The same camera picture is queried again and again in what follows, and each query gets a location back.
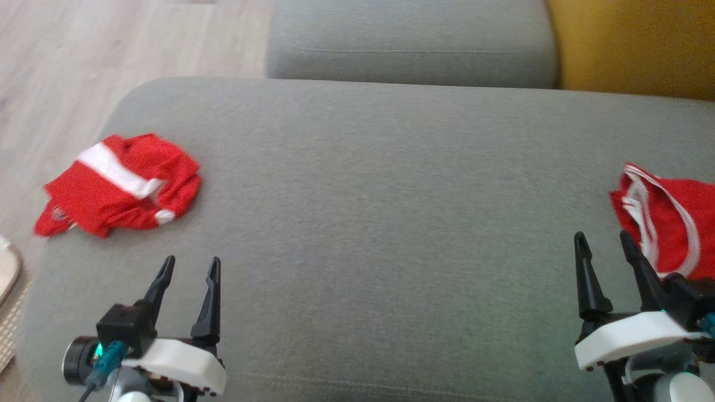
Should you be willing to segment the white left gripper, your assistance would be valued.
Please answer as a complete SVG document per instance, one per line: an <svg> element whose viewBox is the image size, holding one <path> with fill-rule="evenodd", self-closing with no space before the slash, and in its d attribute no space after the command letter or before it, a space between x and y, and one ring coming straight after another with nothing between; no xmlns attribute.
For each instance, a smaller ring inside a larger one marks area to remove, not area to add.
<svg viewBox="0 0 715 402"><path fill-rule="evenodd" d="M151 324L156 325L176 259L169 255L143 297L150 308ZM205 279L205 293L198 318L191 328L193 341L216 346L221 331L221 260L213 257ZM209 351L179 340L155 340L138 359L125 359L120 367L121 399L191 399L200 395L224 394L225 367Z"/></svg>

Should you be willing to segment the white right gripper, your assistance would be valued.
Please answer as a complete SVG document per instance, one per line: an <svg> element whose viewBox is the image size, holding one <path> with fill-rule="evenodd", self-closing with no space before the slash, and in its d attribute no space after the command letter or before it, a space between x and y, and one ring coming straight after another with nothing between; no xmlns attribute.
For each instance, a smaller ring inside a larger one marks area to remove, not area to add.
<svg viewBox="0 0 715 402"><path fill-rule="evenodd" d="M663 311L666 295L656 270L627 231L621 231L619 239L624 257L633 269L641 313L608 323L577 343L575 358L582 371L623 358L654 360L679 353L686 341L708 339L705 332L688 331ZM579 317L585 322L598 322L613 311L613 306L603 295L593 270L592 250L583 232L574 235L574 255Z"/></svg>

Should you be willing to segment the red garment white striped trim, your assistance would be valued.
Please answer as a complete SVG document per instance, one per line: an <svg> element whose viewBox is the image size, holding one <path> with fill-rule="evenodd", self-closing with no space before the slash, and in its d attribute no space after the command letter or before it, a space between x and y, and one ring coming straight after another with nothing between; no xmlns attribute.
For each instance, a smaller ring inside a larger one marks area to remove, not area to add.
<svg viewBox="0 0 715 402"><path fill-rule="evenodd" d="M611 205L660 278L715 281L715 185L625 164Z"/></svg>

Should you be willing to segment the red garment wide white band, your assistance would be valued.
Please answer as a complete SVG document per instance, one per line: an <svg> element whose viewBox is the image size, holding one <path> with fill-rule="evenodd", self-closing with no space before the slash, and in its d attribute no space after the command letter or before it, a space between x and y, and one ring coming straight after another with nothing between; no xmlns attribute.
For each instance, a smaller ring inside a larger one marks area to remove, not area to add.
<svg viewBox="0 0 715 402"><path fill-rule="evenodd" d="M34 233L53 237L79 227L106 238L114 229L148 231L184 216L201 182L199 163L168 140L112 135L44 186L49 200Z"/></svg>

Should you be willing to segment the beige woven laundry basket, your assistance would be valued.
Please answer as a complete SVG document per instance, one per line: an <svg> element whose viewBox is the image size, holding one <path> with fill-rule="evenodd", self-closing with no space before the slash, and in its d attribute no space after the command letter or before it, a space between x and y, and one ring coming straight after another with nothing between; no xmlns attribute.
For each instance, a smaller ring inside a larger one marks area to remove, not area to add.
<svg viewBox="0 0 715 402"><path fill-rule="evenodd" d="M24 271L20 250L0 234L0 374L15 356Z"/></svg>

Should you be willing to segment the grey sofa seat cushion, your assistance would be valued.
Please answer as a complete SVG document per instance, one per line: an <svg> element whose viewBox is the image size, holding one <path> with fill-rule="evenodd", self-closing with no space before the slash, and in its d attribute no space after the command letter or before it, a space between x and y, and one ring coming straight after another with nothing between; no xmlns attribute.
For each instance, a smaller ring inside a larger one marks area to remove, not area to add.
<svg viewBox="0 0 715 402"><path fill-rule="evenodd" d="M554 89L545 0L276 0L273 79Z"/></svg>
<svg viewBox="0 0 715 402"><path fill-rule="evenodd" d="M223 402L611 402L574 356L574 234L605 295L640 307L608 194L623 165L715 181L715 103L543 89L170 78L102 135L155 132L201 166L186 216L47 242L18 329L37 400L168 255L158 319L186 337L222 260Z"/></svg>

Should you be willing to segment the yellow sofa back cushion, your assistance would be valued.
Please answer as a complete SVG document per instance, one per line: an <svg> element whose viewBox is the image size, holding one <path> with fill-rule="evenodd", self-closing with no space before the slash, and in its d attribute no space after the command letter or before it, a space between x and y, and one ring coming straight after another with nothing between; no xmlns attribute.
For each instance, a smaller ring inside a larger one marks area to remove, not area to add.
<svg viewBox="0 0 715 402"><path fill-rule="evenodd" d="M715 0L547 0L566 90L715 101Z"/></svg>

